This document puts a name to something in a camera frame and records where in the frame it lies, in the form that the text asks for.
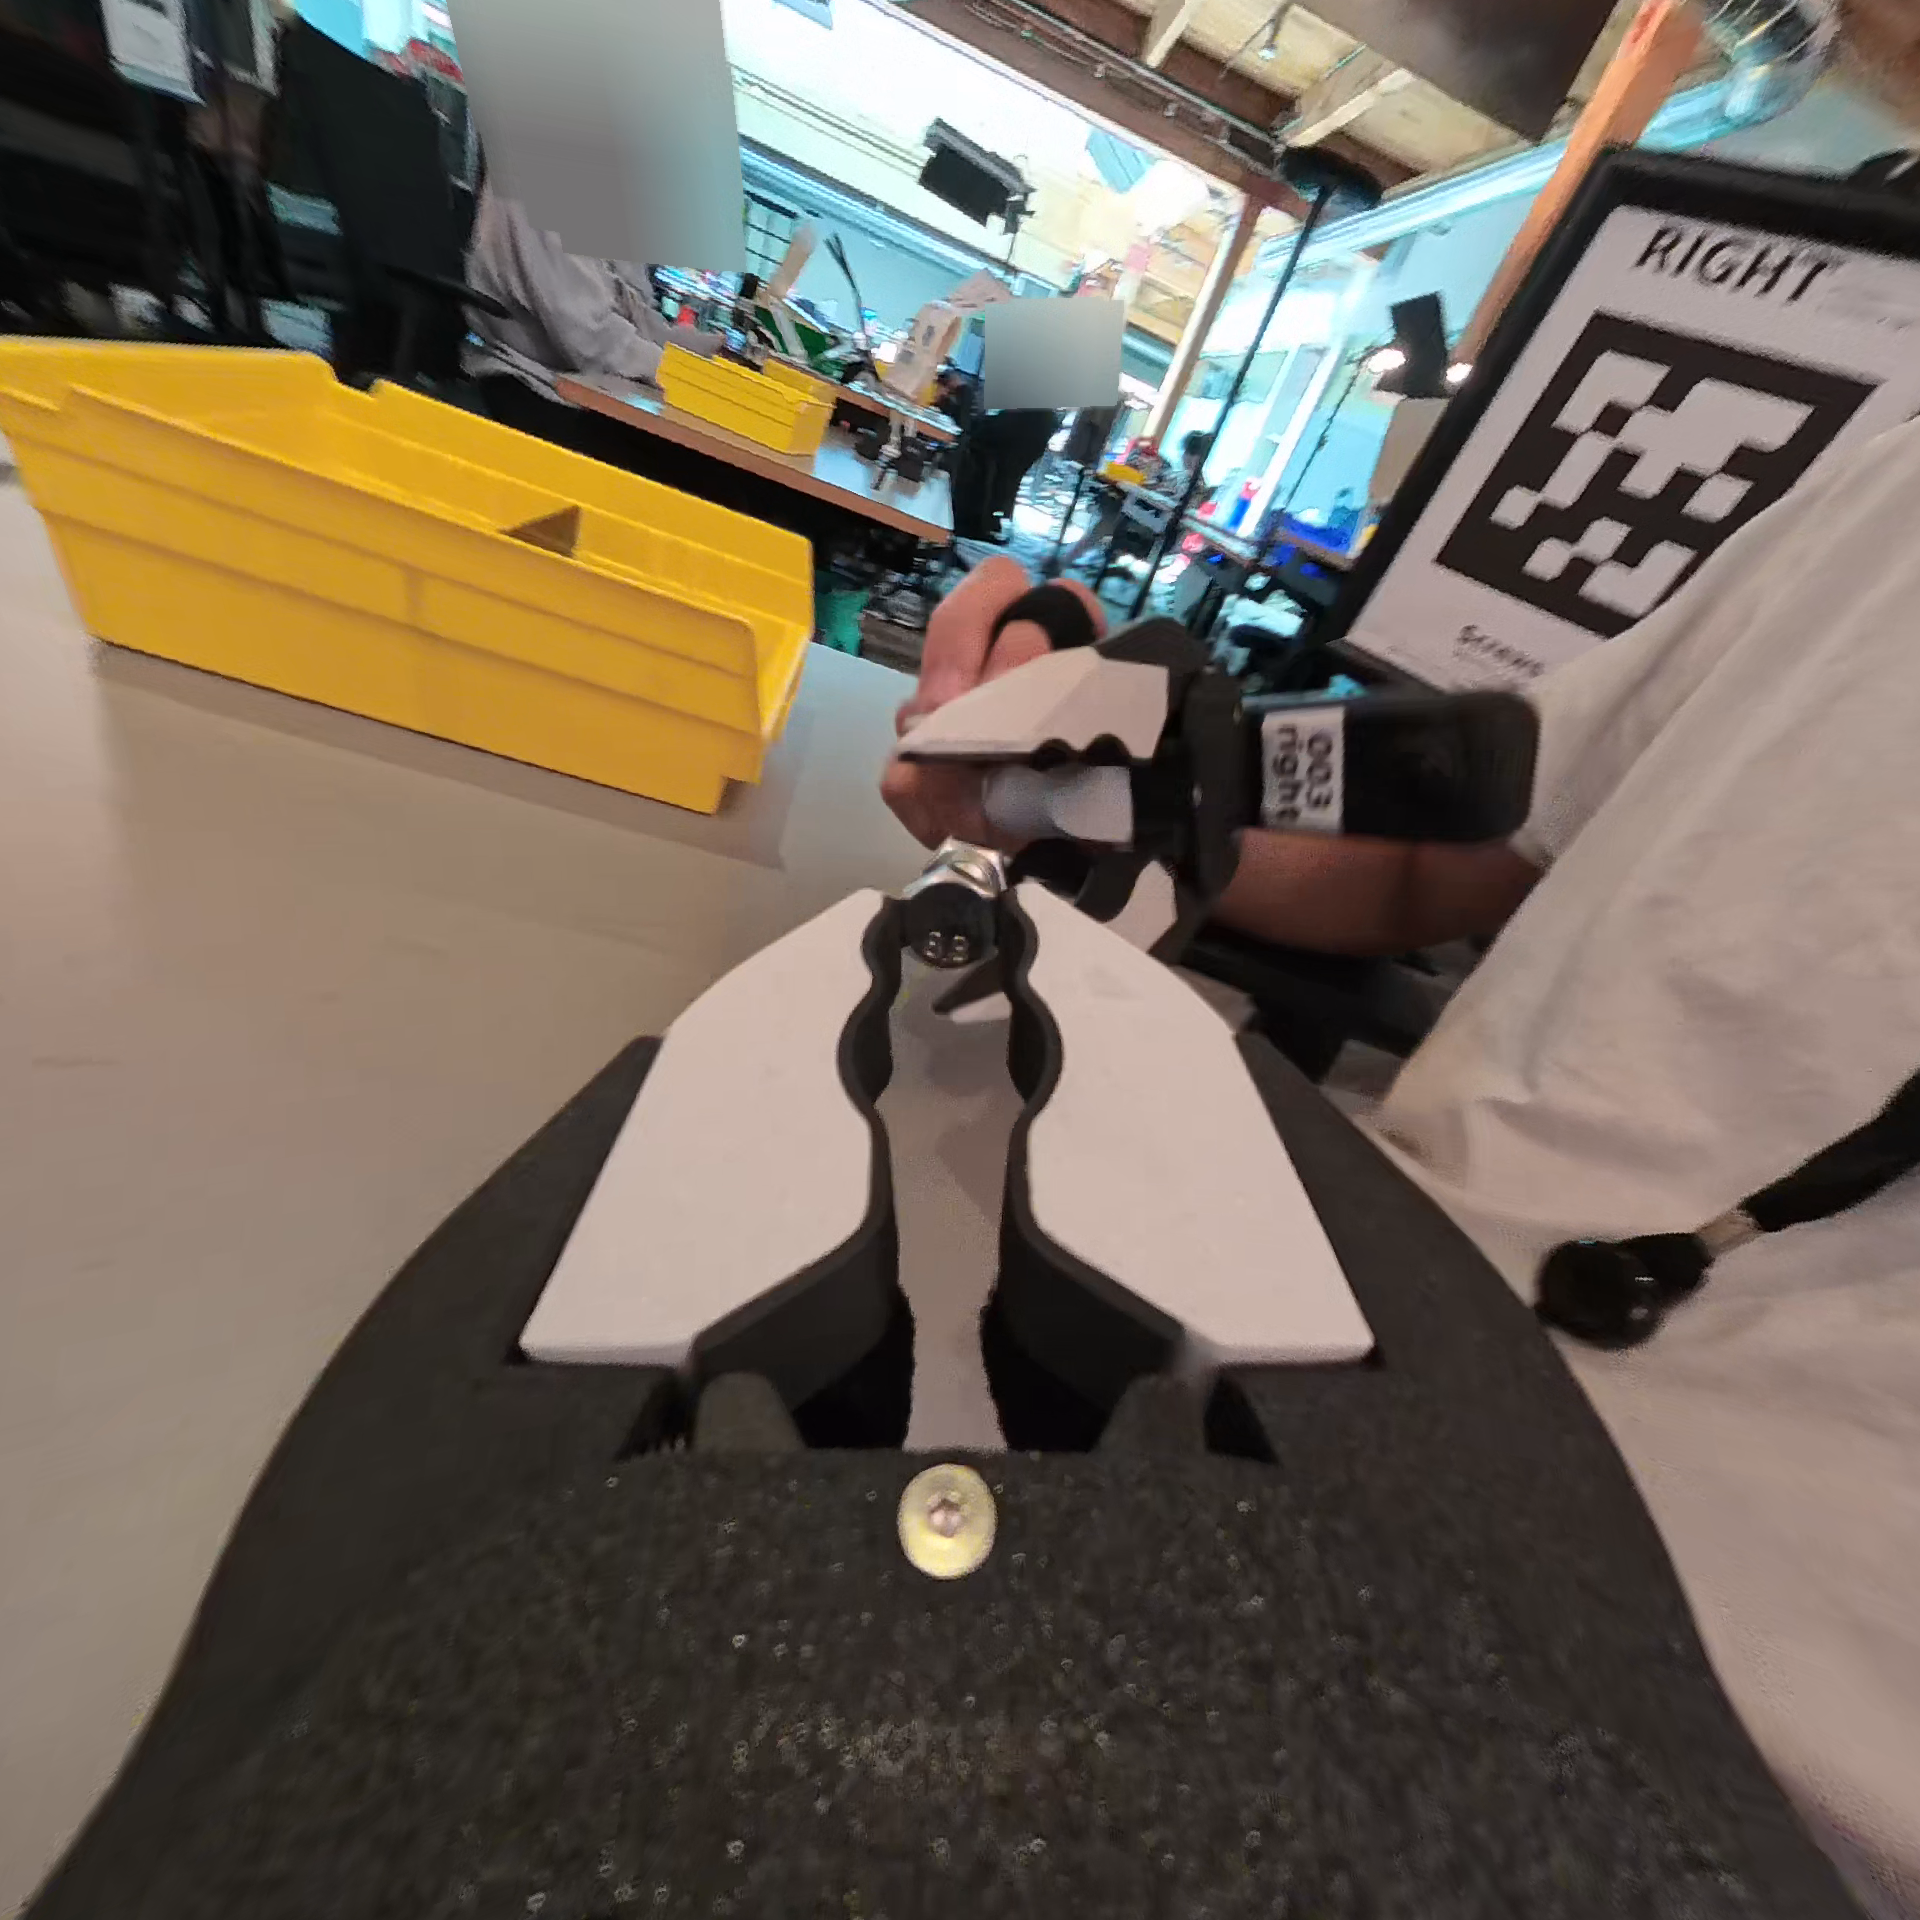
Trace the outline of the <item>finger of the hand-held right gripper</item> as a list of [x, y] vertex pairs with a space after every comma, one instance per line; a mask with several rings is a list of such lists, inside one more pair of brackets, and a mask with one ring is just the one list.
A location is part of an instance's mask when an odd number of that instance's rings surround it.
[[925, 764], [1148, 764], [1202, 674], [1204, 642], [1180, 623], [1134, 623], [974, 686], [895, 753]]
[[1004, 764], [987, 773], [978, 817], [997, 850], [1068, 845], [1131, 850], [1138, 835], [1131, 764]]

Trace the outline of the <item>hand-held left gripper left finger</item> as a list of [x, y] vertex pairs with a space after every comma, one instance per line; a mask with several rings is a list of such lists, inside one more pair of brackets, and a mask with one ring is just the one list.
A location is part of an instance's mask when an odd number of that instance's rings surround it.
[[901, 1306], [901, 900], [855, 891], [670, 1025], [522, 1328], [555, 1367], [860, 1367]]

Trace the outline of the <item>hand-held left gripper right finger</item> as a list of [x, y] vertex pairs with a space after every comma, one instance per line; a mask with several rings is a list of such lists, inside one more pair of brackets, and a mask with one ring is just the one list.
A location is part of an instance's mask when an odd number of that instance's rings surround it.
[[1121, 1335], [1196, 1370], [1344, 1367], [1376, 1335], [1241, 1036], [1175, 969], [1041, 885], [1008, 903], [1008, 1226]]

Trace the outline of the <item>steel hex bolt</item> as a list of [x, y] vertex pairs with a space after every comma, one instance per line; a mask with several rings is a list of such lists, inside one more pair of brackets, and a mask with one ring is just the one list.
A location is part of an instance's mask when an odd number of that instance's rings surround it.
[[902, 948], [925, 966], [958, 973], [990, 960], [999, 948], [1000, 904], [942, 880], [901, 900]]

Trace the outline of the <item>yellow plastic bin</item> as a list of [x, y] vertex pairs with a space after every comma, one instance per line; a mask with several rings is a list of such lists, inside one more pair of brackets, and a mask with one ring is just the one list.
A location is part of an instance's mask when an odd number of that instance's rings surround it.
[[2, 418], [124, 653], [699, 815], [804, 679], [804, 539], [309, 352], [5, 339]]

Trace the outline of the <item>person's right forearm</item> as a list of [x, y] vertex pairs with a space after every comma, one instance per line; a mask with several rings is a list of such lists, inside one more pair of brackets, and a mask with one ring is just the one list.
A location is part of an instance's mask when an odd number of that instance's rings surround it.
[[1399, 842], [1249, 829], [1211, 925], [1325, 957], [1491, 943], [1542, 873], [1508, 845]]

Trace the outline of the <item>grey desk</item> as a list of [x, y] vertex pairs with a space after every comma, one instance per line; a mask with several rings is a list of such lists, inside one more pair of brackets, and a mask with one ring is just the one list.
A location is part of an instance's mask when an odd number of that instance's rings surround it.
[[421, 1242], [638, 1036], [917, 867], [909, 679], [808, 651], [702, 817], [105, 647], [2, 501], [2, 1891]]

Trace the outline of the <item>person's right hand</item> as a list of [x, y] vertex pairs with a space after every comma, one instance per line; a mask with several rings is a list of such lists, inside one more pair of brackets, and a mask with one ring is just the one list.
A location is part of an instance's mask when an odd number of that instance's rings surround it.
[[925, 758], [919, 736], [944, 736], [948, 709], [960, 706], [954, 734], [967, 748], [1029, 755], [1045, 742], [1042, 720], [1067, 692], [1067, 660], [1084, 651], [1056, 651], [1045, 625], [1011, 619], [1035, 589], [1019, 563], [997, 556], [977, 564], [929, 616], [921, 676], [899, 711], [896, 751], [879, 776], [883, 804], [926, 850], [957, 841], [1014, 854], [1026, 842], [988, 819], [987, 764]]

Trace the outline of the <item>black-framed marker sign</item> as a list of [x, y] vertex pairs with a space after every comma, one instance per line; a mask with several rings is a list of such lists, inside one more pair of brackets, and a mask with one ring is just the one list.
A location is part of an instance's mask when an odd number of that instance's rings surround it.
[[1833, 179], [1606, 154], [1326, 632], [1434, 689], [1523, 689], [1913, 421], [1917, 344], [1917, 157]]
[[204, 52], [188, 2], [101, 2], [113, 69], [157, 96], [200, 105]]

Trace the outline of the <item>wooden work table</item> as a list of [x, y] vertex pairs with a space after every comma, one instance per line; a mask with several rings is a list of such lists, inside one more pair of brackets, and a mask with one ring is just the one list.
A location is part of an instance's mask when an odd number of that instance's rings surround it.
[[889, 534], [934, 548], [952, 547], [948, 478], [934, 475], [904, 482], [899, 473], [864, 461], [842, 429], [828, 426], [814, 453], [788, 454], [687, 415], [643, 383], [562, 374], [555, 380], [555, 391], [566, 404], [614, 423], [629, 436], [674, 446]]

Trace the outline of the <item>person's white shirt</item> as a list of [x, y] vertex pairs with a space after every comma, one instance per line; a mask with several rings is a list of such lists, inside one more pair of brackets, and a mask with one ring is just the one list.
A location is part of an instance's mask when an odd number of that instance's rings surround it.
[[[1539, 880], [1367, 1121], [1532, 1296], [1868, 1123], [1919, 1058], [1919, 426], [1845, 453], [1535, 686]], [[1765, 1761], [1917, 1916], [1917, 1176], [1564, 1342]]]

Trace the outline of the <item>stacked yellow bins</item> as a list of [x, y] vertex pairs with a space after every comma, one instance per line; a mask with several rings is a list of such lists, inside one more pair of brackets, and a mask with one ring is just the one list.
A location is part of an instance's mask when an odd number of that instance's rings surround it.
[[664, 404], [788, 461], [817, 458], [837, 406], [837, 389], [783, 363], [743, 365], [682, 347], [661, 348], [656, 384]]

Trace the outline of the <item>black studio light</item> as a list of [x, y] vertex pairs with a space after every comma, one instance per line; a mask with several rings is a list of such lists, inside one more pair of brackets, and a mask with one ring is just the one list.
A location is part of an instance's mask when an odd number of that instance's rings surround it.
[[1035, 185], [1020, 163], [999, 157], [944, 119], [925, 128], [919, 186], [978, 226], [1017, 235], [1035, 202]]

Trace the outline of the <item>black lamp stand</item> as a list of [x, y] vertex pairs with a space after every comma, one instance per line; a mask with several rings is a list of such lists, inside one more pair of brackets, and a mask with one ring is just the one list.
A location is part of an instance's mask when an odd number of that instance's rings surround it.
[[1148, 484], [1134, 484], [1133, 490], [1124, 495], [1114, 539], [1108, 543], [1101, 570], [1093, 583], [1096, 593], [1106, 587], [1108, 576], [1118, 569], [1121, 556], [1116, 547], [1129, 530], [1129, 517], [1151, 513], [1148, 502], [1159, 501], [1162, 505], [1159, 527], [1141, 564], [1134, 598], [1129, 609], [1131, 616], [1148, 612], [1165, 563], [1178, 543], [1188, 537], [1188, 519], [1196, 511], [1202, 482], [1209, 477], [1209, 461], [1239, 409], [1241, 395], [1267, 347], [1267, 337], [1281, 316], [1291, 284], [1298, 276], [1319, 231], [1329, 223], [1330, 213], [1368, 213], [1376, 209], [1383, 198], [1381, 179], [1362, 163], [1332, 153], [1326, 143], [1286, 146], [1281, 154], [1281, 185], [1298, 201], [1292, 235], [1281, 267], [1267, 283], [1263, 306], [1233, 365], [1226, 391], [1219, 399], [1213, 425], [1204, 434], [1207, 444], [1202, 454], [1194, 461], [1186, 458], [1172, 433], [1175, 417], [1186, 403], [1193, 383], [1207, 358], [1213, 335], [1235, 299], [1237, 278], [1261, 253], [1259, 228], [1263, 205], [1257, 202], [1252, 192], [1243, 197], [1233, 226], [1213, 255], [1209, 276], [1202, 283], [1202, 295], [1194, 302], [1188, 322], [1175, 344], [1162, 386], [1148, 410], [1146, 436], [1162, 457], [1165, 484], [1175, 487], [1175, 495], [1166, 495], [1162, 488]]

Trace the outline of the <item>black ceiling beam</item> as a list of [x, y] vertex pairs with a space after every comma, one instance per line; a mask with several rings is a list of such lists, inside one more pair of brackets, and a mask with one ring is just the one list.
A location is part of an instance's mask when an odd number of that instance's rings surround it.
[[1230, 127], [1312, 121], [1349, 56], [1426, 84], [1508, 133], [1541, 137], [1616, 13], [1606, 2], [906, 5], [977, 48], [1020, 41], [1096, 84], [1138, 84]]

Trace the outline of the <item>silver spiral duct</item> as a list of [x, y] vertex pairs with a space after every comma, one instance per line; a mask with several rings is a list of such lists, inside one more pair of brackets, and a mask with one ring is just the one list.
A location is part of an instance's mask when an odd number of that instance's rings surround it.
[[1836, 2], [1701, 2], [1697, 11], [1726, 64], [1723, 114], [1738, 128], [1800, 105], [1838, 44]]

